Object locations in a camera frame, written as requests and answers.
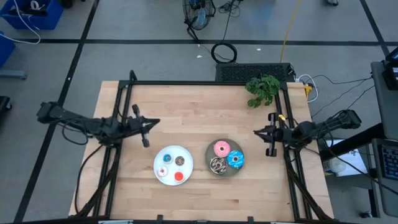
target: donut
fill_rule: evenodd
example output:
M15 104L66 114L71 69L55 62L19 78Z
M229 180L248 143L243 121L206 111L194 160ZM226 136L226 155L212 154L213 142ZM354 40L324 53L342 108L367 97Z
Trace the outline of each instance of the donut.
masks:
M226 157L231 151L231 147L225 141L218 141L214 145L214 153L218 157Z
M244 164L244 156L241 151L232 151L228 154L228 165L232 168L239 169Z
M181 182L184 179L184 175L181 172L176 172L174 174L174 179L177 182Z
M185 162L185 159L182 156L178 156L177 158L175 158L175 163L178 166L182 166L184 164L184 162Z
M226 172L225 158L222 157L212 158L210 161L210 170L217 175L224 174Z
M166 167L160 167L159 170L157 171L157 175L159 177L164 177L167 175L167 168Z
M172 156L170 154L166 154L163 156L163 162L169 164L172 161Z

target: white plate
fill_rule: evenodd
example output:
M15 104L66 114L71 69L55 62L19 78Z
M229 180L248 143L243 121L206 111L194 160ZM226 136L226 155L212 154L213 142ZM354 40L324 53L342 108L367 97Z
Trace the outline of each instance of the white plate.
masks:
M170 164L166 164L163 161L163 157L166 154L170 154L172 156L172 161ZM182 156L184 158L184 164L182 166L178 166L175 163L175 158L178 156ZM157 171L161 167L167 168L167 175L164 177L160 177L157 175ZM154 172L156 178L161 181L165 185L176 186L184 183L191 176L193 171L193 158L188 150L184 149L181 146L167 146L164 149L160 150L160 152L156 155L154 160ZM176 172L181 172L184 175L184 179L181 182L177 182L174 179L174 174Z

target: wooden table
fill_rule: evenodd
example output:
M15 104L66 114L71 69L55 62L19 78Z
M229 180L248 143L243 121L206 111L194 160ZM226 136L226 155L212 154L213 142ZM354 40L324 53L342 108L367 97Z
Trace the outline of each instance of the wooden table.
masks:
M102 83L94 117L112 115L117 86ZM294 118L310 120L303 85L288 83L288 88ZM276 145L277 157L267 157L268 144L252 132L269 124L267 115L276 112L275 103L251 109L246 104L251 97L243 86L134 85L130 105L138 104L141 115L161 122L148 134L150 148L143 148L140 136L123 141L111 218L154 220L161 214L164 220L246 221L253 216L255 221L293 221L282 146ZM243 169L230 179L215 177L205 165L207 146L219 138L236 141L245 153ZM191 177L175 187L160 183L152 170L156 154L169 145L185 147L194 159ZM84 158L97 147L92 139ZM308 148L318 150L315 141ZM308 191L333 217L319 156L304 150L301 155ZM103 156L104 149L83 170L79 208L98 185ZM302 208L298 189L297 194Z

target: leafy plant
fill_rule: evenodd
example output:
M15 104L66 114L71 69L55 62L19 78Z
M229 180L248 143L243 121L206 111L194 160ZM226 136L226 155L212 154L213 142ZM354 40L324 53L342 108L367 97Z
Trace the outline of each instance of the leafy plant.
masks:
M265 100L265 106L270 105L279 91L279 85L279 81L272 75L261 75L261 78L252 78L246 83L246 90L251 94L257 95L257 98L249 100L248 106L257 108L263 100Z

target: gray floor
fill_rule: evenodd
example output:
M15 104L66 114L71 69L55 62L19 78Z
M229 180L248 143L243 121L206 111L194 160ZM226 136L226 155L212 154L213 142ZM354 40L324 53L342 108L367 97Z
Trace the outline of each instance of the gray floor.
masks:
M190 39L183 24L180 1L101 0L89 39L164 40ZM216 6L225 1L215 1ZM385 41L398 42L394 20L396 0L367 0ZM79 39L93 0L75 1L64 11L56 30L40 31L46 39ZM243 1L241 16L231 18L227 39L283 40L295 1ZM198 32L201 39L221 39L226 14L216 14L210 25ZM34 38L14 30L0 19L0 30L15 38ZM303 1L289 40L377 41L359 0L341 0L338 7L326 7L323 1ZM0 129L0 223L12 222L21 201L47 127L35 120L42 101L56 101L68 73L77 44L17 44L16 51L3 69L25 70L27 80L0 80L0 95L12 98L14 108ZM239 63L278 62L281 45L236 45ZM229 52L221 49L223 55ZM355 80L370 76L370 63L384 58L379 46L338 47L288 45L284 62L290 62L297 74L326 75L332 80ZM215 65L209 53L195 44L85 44L70 86L65 107L92 116L103 80L127 79L133 69L140 80L214 80ZM317 78L320 95L310 103L314 114L322 106L355 84L330 85ZM373 84L368 80L325 108L315 121L323 121L347 107ZM336 131L339 138L350 137L378 122L380 116L374 90L367 92L354 106L363 125L360 129ZM84 147L65 141L57 129L40 173L25 221L63 218L68 215ZM347 222L393 223L396 218L362 220L358 212L368 210L368 193L336 179L328 179L335 217Z

